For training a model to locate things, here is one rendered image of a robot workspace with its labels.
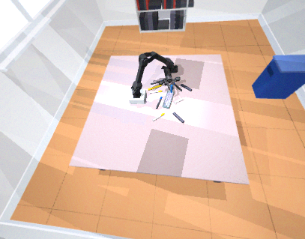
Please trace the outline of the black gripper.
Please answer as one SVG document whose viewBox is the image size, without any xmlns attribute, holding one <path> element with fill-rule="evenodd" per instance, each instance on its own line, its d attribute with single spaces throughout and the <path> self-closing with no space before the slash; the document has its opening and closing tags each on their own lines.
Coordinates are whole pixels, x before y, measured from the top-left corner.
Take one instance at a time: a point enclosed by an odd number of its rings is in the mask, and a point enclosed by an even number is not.
<svg viewBox="0 0 305 239">
<path fill-rule="evenodd" d="M 166 81 L 163 81 L 163 80 L 159 81 L 159 85 L 162 85 L 163 83 L 165 83 L 165 85 L 169 88 L 169 90 L 170 90 L 169 82 L 172 82 L 171 84 L 172 84 L 172 90 L 173 90 L 174 83 L 181 80 L 180 77 L 175 77 L 174 79 L 172 79 L 171 72 L 165 73 L 165 77 L 166 77 Z"/>
</svg>

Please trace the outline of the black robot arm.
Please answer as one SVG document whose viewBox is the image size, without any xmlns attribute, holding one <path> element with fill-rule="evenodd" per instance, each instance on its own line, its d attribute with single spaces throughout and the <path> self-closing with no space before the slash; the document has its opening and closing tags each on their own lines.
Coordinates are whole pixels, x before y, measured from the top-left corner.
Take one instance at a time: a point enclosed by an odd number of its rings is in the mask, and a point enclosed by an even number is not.
<svg viewBox="0 0 305 239">
<path fill-rule="evenodd" d="M 136 80 L 133 82 L 133 85 L 131 87 L 133 98 L 140 98 L 141 96 L 140 90 L 142 89 L 141 81 L 142 81 L 142 75 L 144 73 L 144 69 L 148 65 L 148 63 L 152 62 L 154 59 L 166 65 L 166 66 L 163 65 L 161 68 L 164 70 L 164 74 L 168 72 L 171 73 L 178 72 L 178 66 L 177 65 L 174 66 L 174 62 L 170 58 L 164 58 L 163 56 L 157 54 L 156 52 L 146 52 L 139 55 L 139 69 L 136 75 Z"/>
</svg>

